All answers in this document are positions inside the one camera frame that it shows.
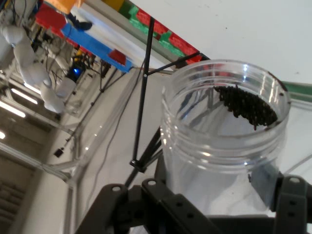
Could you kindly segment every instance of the ceiling light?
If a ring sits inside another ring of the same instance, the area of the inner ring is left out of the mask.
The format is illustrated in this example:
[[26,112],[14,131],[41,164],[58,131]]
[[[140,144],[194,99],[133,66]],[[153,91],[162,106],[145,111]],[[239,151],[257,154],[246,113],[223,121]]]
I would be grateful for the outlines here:
[[5,134],[3,132],[0,132],[0,139],[4,139],[5,138]]
[[25,87],[31,89],[32,91],[36,92],[37,94],[41,94],[40,90],[39,89],[36,89],[34,88],[33,86],[29,85],[29,84],[26,84],[24,83]]
[[15,93],[15,94],[21,96],[22,98],[25,98],[25,99],[31,101],[31,102],[34,103],[34,104],[38,104],[38,102],[37,102],[36,100],[34,100],[33,98],[27,96],[26,94],[23,94],[22,92],[20,92],[20,91],[18,91],[18,90],[16,90],[16,89],[11,89],[11,90],[12,90],[13,93]]
[[6,109],[6,110],[8,110],[8,111],[10,111],[10,112],[12,112],[12,113],[14,113],[15,115],[20,116],[20,117],[22,117],[22,118],[24,118],[24,117],[26,116],[24,112],[19,111],[18,109],[15,109],[14,107],[9,106],[8,104],[6,104],[6,103],[4,103],[4,102],[2,102],[2,101],[0,101],[0,107],[2,107],[2,108],[4,108],[4,109]]

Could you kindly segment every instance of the wire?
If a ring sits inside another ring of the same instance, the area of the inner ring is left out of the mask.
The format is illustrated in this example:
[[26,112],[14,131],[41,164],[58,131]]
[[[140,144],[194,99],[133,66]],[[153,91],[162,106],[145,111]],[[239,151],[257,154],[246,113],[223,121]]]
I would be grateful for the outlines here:
[[[67,38],[70,36],[71,32],[72,32],[72,26],[70,26],[68,35],[64,37],[64,42],[66,42],[66,40],[67,40]],[[60,55],[61,51],[62,51],[62,47],[60,47],[60,48],[59,48],[59,51],[55,54],[55,57],[54,57],[53,61],[51,62],[50,67],[49,67],[49,69],[47,70],[47,72],[50,72],[50,70],[51,70],[53,64],[55,63],[55,60],[56,60],[57,56]]]
[[56,77],[55,77],[55,73],[54,73],[54,71],[51,71],[52,72],[52,75],[53,75],[53,77],[54,77],[54,83],[55,83],[55,87],[54,87],[54,90],[56,90],[56,88],[57,88],[57,79],[56,79]]
[[24,8],[24,12],[23,12],[23,15],[21,17],[21,20],[24,19],[24,16],[25,16],[25,12],[26,12],[26,7],[27,7],[27,2],[25,0],[25,8]]
[[11,0],[12,4],[12,13],[13,13],[13,24],[16,25],[16,10],[15,10],[15,0]]
[[138,74],[138,76],[137,76],[137,78],[136,78],[136,83],[135,83],[133,89],[131,90],[131,93],[130,93],[130,95],[129,95],[127,101],[126,101],[126,104],[125,104],[124,108],[123,108],[122,111],[121,111],[121,114],[120,114],[119,119],[118,119],[118,121],[117,121],[117,125],[116,125],[115,130],[114,130],[114,133],[113,133],[113,135],[112,135],[110,141],[109,141],[108,144],[107,144],[106,151],[105,151],[105,155],[104,155],[104,159],[103,159],[103,161],[102,161],[102,163],[101,163],[101,165],[100,165],[100,167],[99,167],[99,169],[98,169],[98,171],[97,171],[97,173],[96,173],[96,178],[95,178],[95,181],[94,181],[94,183],[93,183],[93,186],[92,186],[92,189],[91,189],[91,191],[90,191],[90,194],[89,194],[89,196],[88,196],[88,199],[87,199],[87,203],[86,203],[86,207],[85,207],[83,216],[86,214],[86,212],[87,212],[87,210],[88,210],[88,208],[89,208],[90,200],[91,200],[91,198],[92,198],[92,196],[93,196],[93,194],[94,194],[94,191],[95,191],[95,188],[96,188],[96,184],[98,183],[98,175],[99,175],[99,173],[101,172],[101,170],[103,169],[103,166],[104,166],[104,164],[105,164],[105,161],[106,161],[106,158],[107,158],[107,154],[108,154],[108,150],[109,150],[109,148],[110,148],[110,146],[111,146],[111,144],[112,144],[112,142],[113,142],[113,139],[114,139],[114,137],[115,137],[115,135],[116,135],[118,126],[119,126],[119,124],[120,124],[121,117],[122,117],[124,111],[126,110],[126,107],[127,107],[127,105],[128,105],[128,102],[129,102],[129,100],[130,100],[130,98],[131,98],[131,96],[132,96],[132,93],[134,92],[134,90],[135,90],[135,88],[136,88],[136,86],[137,86],[138,79],[139,79],[139,77],[140,77],[140,75],[141,75],[141,71],[142,71],[144,62],[145,62],[145,61],[143,61],[142,66],[141,66],[141,69],[140,69],[140,72],[139,72],[139,74]]

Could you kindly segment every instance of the clear plastic jar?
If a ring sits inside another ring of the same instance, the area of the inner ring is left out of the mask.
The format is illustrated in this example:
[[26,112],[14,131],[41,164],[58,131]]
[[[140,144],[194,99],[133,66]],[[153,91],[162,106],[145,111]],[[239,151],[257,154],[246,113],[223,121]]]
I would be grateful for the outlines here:
[[[277,121],[255,130],[255,124],[235,117],[220,101],[218,87],[257,95],[274,110]],[[265,213],[290,110],[283,84],[251,64],[203,61],[173,74],[164,87],[162,106],[161,137],[172,191],[185,195],[205,215]]]

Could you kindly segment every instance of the black beads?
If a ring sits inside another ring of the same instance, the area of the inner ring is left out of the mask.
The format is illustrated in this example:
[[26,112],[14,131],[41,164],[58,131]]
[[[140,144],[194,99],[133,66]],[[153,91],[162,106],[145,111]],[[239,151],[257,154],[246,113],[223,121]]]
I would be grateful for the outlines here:
[[237,85],[235,87],[214,87],[214,90],[220,93],[219,100],[223,101],[228,111],[238,118],[246,118],[254,130],[257,126],[268,126],[277,121],[277,115],[274,110],[257,95],[241,90]]

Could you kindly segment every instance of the black bracket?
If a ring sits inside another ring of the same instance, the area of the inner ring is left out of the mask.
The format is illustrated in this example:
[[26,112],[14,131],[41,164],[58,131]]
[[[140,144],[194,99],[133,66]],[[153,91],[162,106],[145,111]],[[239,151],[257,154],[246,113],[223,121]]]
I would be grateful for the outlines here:
[[306,234],[311,217],[309,185],[297,176],[283,178],[276,217],[204,216],[183,195],[175,195],[157,178],[128,190],[122,184],[105,186],[76,234],[126,234],[144,226],[150,234]]
[[126,182],[126,185],[129,186],[130,179],[134,179],[135,175],[137,172],[145,172],[146,168],[144,167],[145,163],[148,161],[146,158],[146,152],[148,153],[148,156],[152,156],[153,154],[150,154],[150,152],[154,151],[153,153],[156,152],[156,150],[161,146],[161,142],[159,141],[160,139],[160,134],[157,139],[152,139],[149,146],[147,147],[146,151],[140,158],[140,160],[137,159],[137,151],[138,151],[138,145],[139,145],[139,140],[140,140],[140,131],[141,131],[141,124],[142,124],[142,116],[143,116],[143,107],[144,107],[144,100],[145,100],[145,91],[146,91],[146,86],[147,86],[147,78],[148,76],[160,72],[168,67],[180,64],[181,62],[184,62],[188,59],[191,59],[195,56],[201,55],[200,52],[196,52],[192,55],[185,56],[182,58],[179,58],[177,61],[169,63],[165,66],[162,66],[158,69],[155,69],[153,71],[149,72],[149,64],[150,64],[150,57],[151,57],[151,50],[152,50],[152,42],[153,42],[153,31],[154,31],[154,18],[151,17],[150,25],[149,25],[149,31],[148,31],[148,37],[147,37],[147,45],[146,45],[146,53],[145,53],[145,60],[144,60],[144,70],[143,70],[143,79],[142,79],[142,87],[141,87],[141,96],[140,96],[140,101],[139,101],[139,110],[138,110],[138,117],[137,117],[137,124],[136,124],[136,136],[135,136],[135,143],[134,143],[134,150],[133,150],[133,155],[132,155],[132,160],[130,162],[130,165],[132,165],[135,168],[135,171],[130,175],[129,179]]

